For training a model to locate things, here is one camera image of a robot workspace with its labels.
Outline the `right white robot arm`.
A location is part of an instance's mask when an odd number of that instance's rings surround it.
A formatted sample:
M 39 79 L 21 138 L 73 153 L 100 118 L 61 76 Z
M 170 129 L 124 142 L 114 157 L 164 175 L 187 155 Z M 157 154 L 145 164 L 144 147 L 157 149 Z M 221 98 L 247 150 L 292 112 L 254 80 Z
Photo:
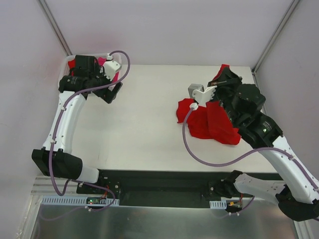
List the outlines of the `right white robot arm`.
M 232 126 L 253 152 L 263 155 L 278 172 L 282 183 L 261 180 L 234 170 L 214 185 L 214 192 L 226 198 L 239 193 L 271 202 L 290 219 L 301 222 L 319 219 L 319 181 L 294 154 L 283 131 L 262 113 L 266 98 L 254 84 L 222 65 L 208 86 L 215 87 L 212 102 L 219 102 Z

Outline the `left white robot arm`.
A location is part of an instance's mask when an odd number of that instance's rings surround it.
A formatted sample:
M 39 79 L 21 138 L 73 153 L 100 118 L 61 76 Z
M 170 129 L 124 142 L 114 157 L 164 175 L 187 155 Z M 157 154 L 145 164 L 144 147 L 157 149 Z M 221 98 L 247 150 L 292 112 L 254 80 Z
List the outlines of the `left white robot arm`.
M 99 57 L 75 55 L 68 63 L 69 71 L 58 82 L 58 106 L 50 132 L 41 149 L 34 149 L 33 162 L 45 176 L 88 182 L 88 188 L 99 194 L 106 182 L 99 177 L 99 170 L 86 166 L 83 160 L 72 155 L 75 128 L 90 94 L 110 104 L 122 87 L 119 72 L 121 62 L 114 52 Z

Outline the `white plastic basket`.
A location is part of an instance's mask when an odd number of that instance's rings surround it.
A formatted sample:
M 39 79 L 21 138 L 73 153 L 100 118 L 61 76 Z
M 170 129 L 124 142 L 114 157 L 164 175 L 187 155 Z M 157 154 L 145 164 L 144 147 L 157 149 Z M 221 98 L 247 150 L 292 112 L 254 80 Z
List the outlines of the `white plastic basket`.
M 109 53 L 87 54 L 87 56 L 94 56 L 97 59 L 98 59 L 98 57 L 106 58 L 106 57 L 109 56 Z M 59 74 L 59 77 L 58 77 L 58 83 L 57 83 L 58 86 L 59 86 L 59 82 L 62 79 L 62 77 L 69 74 L 68 61 L 71 61 L 74 58 L 75 58 L 75 55 L 70 55 L 70 56 L 67 56 L 63 60 L 63 63 L 62 63 L 62 66 L 61 66 L 61 70 L 60 70 L 60 74 Z M 118 62 L 120 62 L 122 64 L 122 59 L 121 59 L 120 53 L 114 53 L 112 58 L 114 58 L 116 61 L 118 61 Z M 123 74 L 124 74 L 123 70 L 120 70 L 118 79 L 121 76 L 123 76 Z

